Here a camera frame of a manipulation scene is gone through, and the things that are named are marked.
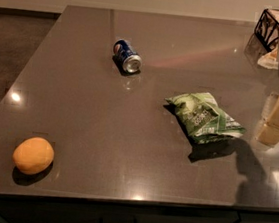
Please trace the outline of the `blue pepsi can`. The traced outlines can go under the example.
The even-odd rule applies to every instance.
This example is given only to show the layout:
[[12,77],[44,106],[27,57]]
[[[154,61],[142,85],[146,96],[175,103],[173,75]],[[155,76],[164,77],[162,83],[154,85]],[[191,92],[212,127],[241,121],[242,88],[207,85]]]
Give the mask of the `blue pepsi can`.
[[141,56],[126,40],[120,39],[114,44],[114,56],[126,73],[137,73],[142,65]]

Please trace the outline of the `white napkin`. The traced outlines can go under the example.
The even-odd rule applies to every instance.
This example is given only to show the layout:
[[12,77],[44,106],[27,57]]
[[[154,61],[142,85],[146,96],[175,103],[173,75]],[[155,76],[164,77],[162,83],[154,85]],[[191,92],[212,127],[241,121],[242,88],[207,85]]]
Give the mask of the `white napkin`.
[[279,67],[279,62],[277,61],[277,49],[271,50],[269,53],[261,56],[257,64],[265,69],[277,70]]

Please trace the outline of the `green chip bag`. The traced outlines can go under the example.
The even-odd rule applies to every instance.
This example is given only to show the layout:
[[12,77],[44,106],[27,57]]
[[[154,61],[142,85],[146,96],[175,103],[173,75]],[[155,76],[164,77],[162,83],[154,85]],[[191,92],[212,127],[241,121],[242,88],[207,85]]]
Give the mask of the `green chip bag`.
[[189,93],[172,96],[166,102],[174,107],[186,134],[196,144],[209,144],[239,138],[245,128],[223,111],[211,93]]

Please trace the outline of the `orange fruit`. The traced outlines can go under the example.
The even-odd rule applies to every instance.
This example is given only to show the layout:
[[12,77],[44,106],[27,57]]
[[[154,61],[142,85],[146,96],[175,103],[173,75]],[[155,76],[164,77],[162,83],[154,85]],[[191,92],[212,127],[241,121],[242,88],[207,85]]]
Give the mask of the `orange fruit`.
[[34,175],[50,166],[54,160],[54,149],[46,139],[29,138],[14,150],[12,159],[21,173]]

